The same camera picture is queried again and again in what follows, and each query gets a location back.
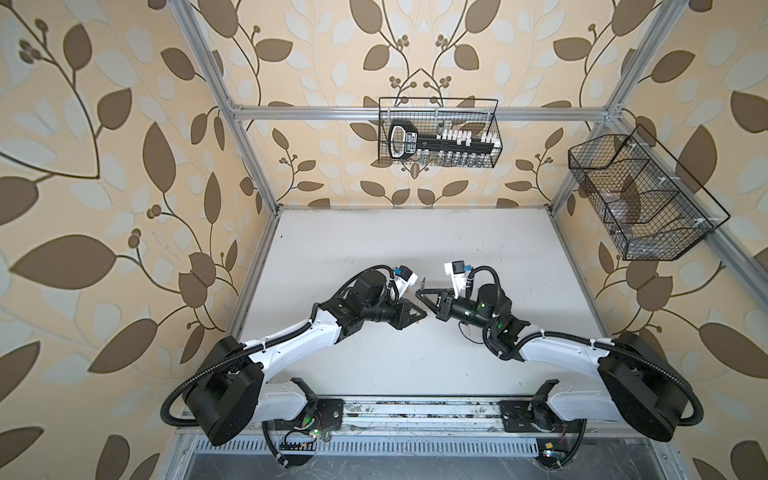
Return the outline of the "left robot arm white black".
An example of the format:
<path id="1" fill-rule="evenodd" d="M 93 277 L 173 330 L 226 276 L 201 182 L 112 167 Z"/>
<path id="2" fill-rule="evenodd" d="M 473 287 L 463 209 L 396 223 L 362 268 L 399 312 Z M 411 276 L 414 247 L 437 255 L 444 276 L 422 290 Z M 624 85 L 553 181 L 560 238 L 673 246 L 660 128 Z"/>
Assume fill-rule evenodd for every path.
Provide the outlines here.
<path id="1" fill-rule="evenodd" d="M 223 445 L 254 422 L 313 419 L 316 395 L 299 378 L 274 377 L 289 366 L 334 346 L 366 322 L 402 330 L 425 318 L 406 291 L 418 276 L 410 268 L 375 265 L 345 282 L 309 316 L 263 338 L 218 341 L 199 369 L 163 401 L 160 419 L 176 428 L 200 428 L 214 446 Z"/>

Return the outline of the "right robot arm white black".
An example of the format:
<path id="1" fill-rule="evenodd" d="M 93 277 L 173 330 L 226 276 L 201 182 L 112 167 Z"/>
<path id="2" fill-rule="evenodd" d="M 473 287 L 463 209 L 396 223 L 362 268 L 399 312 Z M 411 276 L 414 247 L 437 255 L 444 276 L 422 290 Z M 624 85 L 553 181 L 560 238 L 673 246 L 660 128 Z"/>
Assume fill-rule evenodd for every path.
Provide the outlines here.
<path id="1" fill-rule="evenodd" d="M 501 361 L 547 364 L 583 377 L 542 384 L 530 404 L 540 428 L 549 428 L 552 418 L 618 422 L 668 442 L 677 428 L 702 422 L 704 408 L 692 385 L 639 335 L 587 338 L 545 330 L 513 314 L 492 267 L 450 262 L 446 272 L 451 287 L 416 292 L 437 319 L 479 328 L 483 346 Z"/>

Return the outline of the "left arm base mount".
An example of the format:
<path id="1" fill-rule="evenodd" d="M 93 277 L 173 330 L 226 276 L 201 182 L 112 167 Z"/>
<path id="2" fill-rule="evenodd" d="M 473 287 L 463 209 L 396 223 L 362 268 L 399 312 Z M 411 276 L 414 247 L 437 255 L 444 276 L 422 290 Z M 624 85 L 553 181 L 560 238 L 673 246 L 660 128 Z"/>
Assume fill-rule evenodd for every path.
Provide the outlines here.
<path id="1" fill-rule="evenodd" d="M 310 401 L 292 420 L 268 420 L 261 424 L 269 452 L 283 468 L 306 464 L 321 442 L 341 428 L 345 402 L 341 398 Z"/>

